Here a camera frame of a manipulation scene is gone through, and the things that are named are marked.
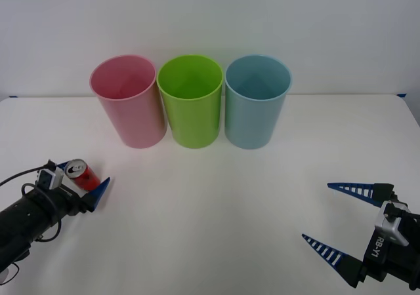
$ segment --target can lid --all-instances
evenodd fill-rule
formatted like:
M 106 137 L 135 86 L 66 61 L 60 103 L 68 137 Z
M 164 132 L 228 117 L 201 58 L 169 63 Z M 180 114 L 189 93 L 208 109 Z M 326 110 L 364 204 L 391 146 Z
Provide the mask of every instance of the can lid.
M 74 179 L 80 177 L 86 171 L 86 168 L 87 164 L 84 160 L 74 159 L 67 163 L 64 172 L 68 178 Z

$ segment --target blue cup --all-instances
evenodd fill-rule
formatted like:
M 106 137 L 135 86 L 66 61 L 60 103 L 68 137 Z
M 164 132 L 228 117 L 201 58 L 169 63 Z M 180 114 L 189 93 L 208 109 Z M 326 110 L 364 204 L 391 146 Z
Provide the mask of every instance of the blue cup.
M 226 137 L 242 149 L 265 146 L 292 84 L 289 69 L 273 57 L 251 54 L 228 66 L 225 81 Z

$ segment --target pink cup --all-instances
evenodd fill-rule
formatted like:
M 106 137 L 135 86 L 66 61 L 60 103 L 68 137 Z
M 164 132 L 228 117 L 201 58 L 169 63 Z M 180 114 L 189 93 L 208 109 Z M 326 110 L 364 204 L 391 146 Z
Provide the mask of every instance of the pink cup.
M 90 83 L 127 146 L 148 148 L 163 138 L 167 125 L 151 61 L 136 55 L 111 58 L 92 72 Z

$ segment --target cable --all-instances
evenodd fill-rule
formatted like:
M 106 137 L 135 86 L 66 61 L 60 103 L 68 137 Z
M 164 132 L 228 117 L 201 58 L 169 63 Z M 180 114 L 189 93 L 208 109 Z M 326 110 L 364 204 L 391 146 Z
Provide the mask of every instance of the cable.
M 51 198 L 40 187 L 38 187 L 37 185 L 34 185 L 34 184 L 30 184 L 30 183 L 23 184 L 22 189 L 21 189 L 22 196 L 26 195 L 25 188 L 28 187 L 28 186 L 34 188 L 36 191 L 38 191 L 40 194 L 42 194 L 42 196 L 44 196 L 44 198 L 46 198 L 46 200 L 48 200 L 48 202 L 50 202 L 52 208 L 54 209 L 54 214 L 57 218 L 57 231 L 55 232 L 54 236 L 52 236 L 51 238 L 48 238 L 48 239 L 36 239 L 35 241 L 39 241 L 40 243 L 48 243 L 49 241 L 53 241 L 54 239 L 56 239 L 58 237 L 58 235 L 61 232 L 61 218 L 58 215 L 57 206 L 55 205 L 53 200 L 51 200 Z
M 9 283 L 10 281 L 12 281 L 18 275 L 18 273 L 20 271 L 19 265 L 17 265 L 15 262 L 13 262 L 12 265 L 14 265 L 17 268 L 18 271 L 16 271 L 16 273 L 9 280 L 7 280 L 4 283 L 1 283 L 0 286 L 3 286 L 5 284 Z
M 25 170 L 24 172 L 20 172 L 18 174 L 15 174 L 15 175 L 3 180 L 2 182 L 0 182 L 0 187 L 2 185 L 6 184 L 7 182 L 17 178 L 17 177 L 21 177 L 22 175 L 29 174 L 30 172 L 36 172 L 37 170 L 40 170 L 40 169 L 43 169 L 43 168 L 46 168 L 46 165 L 43 165 L 43 166 L 40 166 L 40 167 L 37 167 L 37 168 L 33 168 L 33 169 L 28 169 L 28 170 Z
M 414 220 L 420 220 L 420 214 L 414 214 L 414 213 L 403 213 L 402 216 L 408 216 L 409 218 L 413 218 Z

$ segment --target green cup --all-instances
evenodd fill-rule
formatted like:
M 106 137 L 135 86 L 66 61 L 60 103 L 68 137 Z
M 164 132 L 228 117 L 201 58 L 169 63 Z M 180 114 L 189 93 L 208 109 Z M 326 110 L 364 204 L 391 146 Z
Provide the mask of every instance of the green cup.
M 223 70 L 212 59 L 187 54 L 168 61 L 157 74 L 175 141 L 198 149 L 216 140 L 220 128 Z

